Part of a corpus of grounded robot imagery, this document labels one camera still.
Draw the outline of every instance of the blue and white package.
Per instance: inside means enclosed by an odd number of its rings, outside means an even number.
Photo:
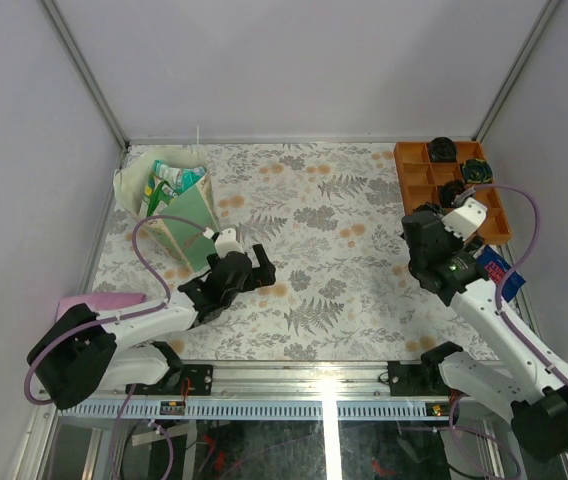
[[[502,281],[506,272],[511,268],[506,260],[504,260],[488,245],[484,247],[481,255],[477,257],[477,261],[484,267],[484,270],[488,272],[489,278],[496,284],[499,284]],[[524,280],[517,272],[514,272],[506,281],[506,285],[504,285],[504,290],[502,291],[504,300],[510,302],[520,287],[525,283],[526,280]]]

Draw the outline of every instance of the white wall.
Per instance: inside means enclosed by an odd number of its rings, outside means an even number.
[[[568,2],[522,73],[484,145],[500,181],[530,190],[542,209],[541,240],[522,272],[542,337],[568,360]],[[530,208],[503,197],[521,254]]]
[[[470,136],[545,0],[58,0],[132,139]]]
[[[0,1],[0,479],[26,354],[77,293],[118,149],[34,0]]]

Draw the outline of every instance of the wooden organizer box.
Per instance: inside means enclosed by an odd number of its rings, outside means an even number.
[[[439,189],[443,185],[452,180],[464,181],[461,164],[466,160],[486,159],[481,143],[455,142],[457,163],[432,163],[426,145],[422,142],[395,144],[397,176],[407,215],[426,202],[439,205]],[[480,190],[476,199],[488,208],[487,218],[480,227],[479,234],[489,245],[504,245],[511,239],[511,229],[499,193],[494,188]]]

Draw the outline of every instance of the pink cloth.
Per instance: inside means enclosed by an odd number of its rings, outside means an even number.
[[[73,305],[85,303],[93,311],[116,310],[119,308],[131,307],[146,301],[144,293],[87,293],[85,295],[75,295],[65,297],[57,305],[57,318],[59,320],[66,311]]]

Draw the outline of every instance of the floral tablecloth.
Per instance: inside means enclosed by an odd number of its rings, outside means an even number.
[[[149,146],[133,147],[134,161]],[[494,358],[479,335],[407,271],[392,144],[210,145],[217,214],[248,248],[262,243],[273,287],[240,295],[210,324],[170,336],[185,359],[408,360],[451,340]],[[162,291],[131,248],[116,206],[95,291]],[[191,276],[145,235],[172,288]]]

